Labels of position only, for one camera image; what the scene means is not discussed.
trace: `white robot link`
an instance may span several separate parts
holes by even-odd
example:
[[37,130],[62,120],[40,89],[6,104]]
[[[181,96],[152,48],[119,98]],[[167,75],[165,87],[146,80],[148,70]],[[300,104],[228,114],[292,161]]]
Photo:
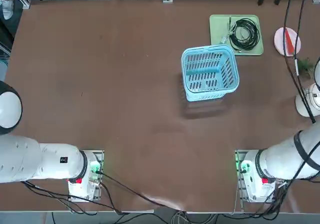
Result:
[[22,110],[18,93],[0,81],[0,183],[67,179],[70,195],[98,200],[101,176],[96,171],[101,171],[103,152],[81,151],[69,144],[38,143],[7,134],[18,125]]
[[[314,69],[315,83],[306,91],[307,102],[314,116],[320,114],[320,59]],[[297,111],[308,117],[300,96],[295,99]],[[303,161],[297,179],[310,178],[320,171],[320,148],[310,158],[308,154],[320,141],[320,122],[264,150],[250,150],[239,167],[242,172],[249,202],[264,202],[276,188],[276,179],[290,180]]]

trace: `table surface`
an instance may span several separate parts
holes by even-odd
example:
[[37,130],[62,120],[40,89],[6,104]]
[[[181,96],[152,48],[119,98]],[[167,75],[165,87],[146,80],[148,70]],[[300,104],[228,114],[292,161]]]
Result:
[[[295,87],[273,45],[287,0],[72,0],[23,11],[6,82],[23,101],[16,135],[104,149],[104,171],[136,191],[194,212],[232,212],[235,149],[274,145],[310,125],[295,110]],[[293,0],[288,26],[298,24]],[[299,57],[319,56],[319,6],[308,0]],[[237,57],[240,85],[220,102],[187,103],[181,54],[210,44],[209,16],[255,14],[264,53]],[[63,180],[36,182],[68,193]],[[155,206],[109,181],[121,210]],[[0,210],[66,210],[20,183],[1,184]],[[297,181],[282,212],[320,213],[320,186]],[[109,201],[105,193],[102,203]],[[85,204],[86,210],[107,211]],[[257,205],[245,205],[255,211]]]

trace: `black wire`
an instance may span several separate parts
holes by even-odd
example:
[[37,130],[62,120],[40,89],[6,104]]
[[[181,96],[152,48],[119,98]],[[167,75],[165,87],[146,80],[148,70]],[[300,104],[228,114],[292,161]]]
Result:
[[85,198],[81,198],[81,197],[77,197],[77,196],[74,196],[74,195],[55,193],[55,192],[51,192],[51,191],[48,191],[48,190],[46,190],[46,189],[39,188],[39,187],[36,187],[36,186],[34,186],[34,187],[32,187],[32,188],[33,188],[33,189],[36,189],[36,190],[38,190],[38,191],[42,191],[42,192],[46,192],[46,193],[48,193],[48,194],[55,195],[55,196],[62,196],[62,197],[76,198],[76,199],[84,200],[84,201],[87,201],[87,202],[89,202],[89,203],[94,203],[94,204],[97,204],[97,205],[99,205],[99,206],[107,207],[107,208],[110,208],[110,209],[113,210],[112,207],[110,207],[110,206],[108,206],[108,205],[106,205],[106,204],[97,203],[97,202],[95,202],[95,201],[91,201],[91,200],[88,200],[88,199],[85,199]]
[[105,174],[105,173],[103,173],[103,172],[96,171],[95,173],[101,174],[101,175],[109,178],[110,180],[112,180],[112,181],[114,181],[115,183],[119,184],[119,185],[122,186],[123,188],[127,189],[128,191],[136,194],[137,196],[141,197],[142,199],[144,199],[144,200],[146,200],[146,201],[148,201],[148,202],[150,202],[150,203],[152,203],[152,204],[158,205],[158,206],[160,206],[160,207],[167,207],[167,206],[165,206],[165,205],[163,205],[163,204],[161,204],[161,203],[157,203],[157,202],[155,202],[155,201],[153,201],[153,200],[145,197],[144,195],[142,195],[142,194],[140,194],[140,193],[132,190],[131,188],[127,187],[126,185],[122,184],[121,182],[117,181],[116,179],[110,177],[109,175],[107,175],[107,174]]
[[[230,35],[230,44],[232,48],[234,48],[237,51],[242,50],[252,50],[260,41],[260,33],[256,26],[256,24],[249,18],[242,18],[235,22],[236,28],[234,29],[234,32]],[[237,37],[237,29],[238,28],[244,28],[246,31],[248,31],[249,36],[244,39],[240,39]]]
[[[95,215],[97,215],[97,213],[94,213],[94,214],[87,213],[87,212],[84,211],[78,204],[76,204],[76,203],[74,203],[74,202],[72,202],[72,201],[70,201],[70,200],[68,200],[68,199],[58,198],[58,197],[56,197],[56,196],[54,196],[54,195],[52,195],[52,194],[49,194],[49,193],[48,193],[48,194],[49,194],[50,196],[45,195],[45,194],[42,194],[42,193],[38,193],[38,192],[36,192],[35,190],[32,189],[33,187],[35,187],[35,185],[33,185],[33,184],[30,183],[30,182],[23,182],[23,184],[24,184],[25,187],[27,187],[30,191],[32,191],[33,193],[35,193],[35,194],[37,194],[37,195],[39,195],[39,196],[48,197],[48,198],[53,198],[53,199],[56,199],[56,200],[60,201],[62,204],[64,204],[67,208],[69,208],[70,210],[72,210],[72,211],[73,211],[74,213],[76,213],[76,214],[86,214],[86,215],[88,215],[88,216],[95,216]],[[66,201],[66,202],[68,202],[68,203],[71,203],[71,204],[75,205],[76,207],[78,207],[78,208],[80,209],[81,212],[76,211],[75,209],[73,209],[73,208],[72,208],[71,206],[69,206],[68,204],[62,202],[62,200],[64,200],[64,201]]]
[[[295,38],[296,41],[295,41],[295,45],[294,45],[294,47],[295,47],[294,56],[293,56],[294,59],[297,59],[297,56],[296,56],[297,55],[297,49],[296,49],[296,47],[297,47],[297,44],[298,44],[302,13],[303,13],[304,5],[305,5],[304,2],[305,2],[305,0],[302,0],[301,8],[300,8],[300,14],[299,14],[299,20],[298,20],[298,28],[297,28],[297,31],[296,31],[297,33],[296,33],[296,38]],[[309,103],[307,101],[307,97],[306,97],[306,94],[304,92],[304,88],[303,88],[303,86],[301,84],[301,80],[300,80],[300,76],[299,75],[297,75],[297,79],[298,79],[299,87],[300,87],[300,90],[302,92],[303,98],[305,100],[306,108],[307,108],[308,114],[310,116],[310,119],[311,119],[312,123],[315,123],[316,120],[315,120],[315,117],[314,117],[314,115],[313,115],[313,113],[312,113],[312,111],[310,109],[310,106],[309,106]]]
[[222,216],[224,216],[225,218],[229,218],[229,219],[233,219],[233,220],[242,220],[242,219],[249,219],[249,218],[252,218],[252,217],[244,217],[244,218],[233,218],[233,217],[229,217],[225,214],[222,214]]
[[113,224],[117,224],[122,218],[124,218],[125,217],[125,215],[123,215],[123,216],[121,216],[115,223],[113,223]]
[[56,221],[55,221],[55,217],[54,217],[54,213],[53,213],[53,212],[51,213],[51,216],[52,216],[53,224],[56,224]]
[[220,214],[217,214],[217,215],[216,215],[216,218],[215,218],[215,221],[214,221],[214,223],[213,223],[213,224],[217,224],[217,221],[218,221],[219,215],[220,215]]
[[288,63],[288,57],[286,56],[287,55],[287,51],[285,49],[285,47],[286,47],[286,41],[285,41],[286,40],[286,37],[285,37],[286,33],[285,32],[286,32],[286,27],[287,27],[286,24],[287,24],[287,17],[288,17],[288,13],[289,13],[289,9],[290,9],[290,4],[291,4],[291,0],[288,0],[288,5],[286,7],[285,16],[284,16],[285,18],[284,18],[284,26],[283,26],[283,34],[282,34],[284,60],[285,60],[285,63],[286,63],[286,67],[287,67],[287,69],[289,71],[289,74],[291,76],[291,79],[292,79],[292,81],[293,81],[293,83],[294,83],[294,85],[295,85],[295,87],[296,87],[296,89],[297,89],[297,91],[299,93],[299,96],[300,96],[300,98],[302,100],[302,103],[304,104],[304,106],[305,106],[305,108],[306,108],[306,110],[307,110],[307,112],[308,112],[308,114],[310,116],[310,119],[311,119],[312,123],[315,123],[316,121],[315,121],[315,119],[313,117],[313,114],[311,113],[311,111],[308,108],[309,104],[308,104],[308,102],[306,103],[306,100],[304,100],[304,97],[303,97],[303,94],[302,94],[303,90],[302,91],[300,90],[300,88],[299,88],[299,86],[298,86],[298,84],[297,84],[297,82],[295,80],[295,77],[294,77],[294,75],[293,75],[293,73],[292,73],[292,71],[290,69],[290,66],[289,66],[289,63]]
[[108,194],[108,197],[109,197],[109,200],[110,200],[110,203],[111,203],[111,206],[112,208],[114,209],[114,211],[118,214],[118,215],[123,215],[123,213],[121,211],[119,211],[115,205],[114,205],[114,202],[112,201],[112,197],[111,197],[111,194],[109,192],[109,189],[106,187],[106,185],[104,183],[100,183],[100,185],[106,190],[106,193]]
[[158,219],[160,219],[163,223],[168,224],[164,219],[162,219],[161,217],[159,217],[158,215],[153,214],[153,213],[142,213],[142,214],[139,214],[139,215],[137,215],[137,216],[135,216],[135,217],[133,217],[133,218],[130,218],[130,219],[126,220],[126,221],[123,221],[123,222],[117,223],[117,224],[124,224],[124,223],[130,222],[131,220],[133,220],[133,219],[135,219],[135,218],[138,218],[138,217],[141,217],[141,216],[145,216],[145,215],[155,216],[155,217],[157,217]]

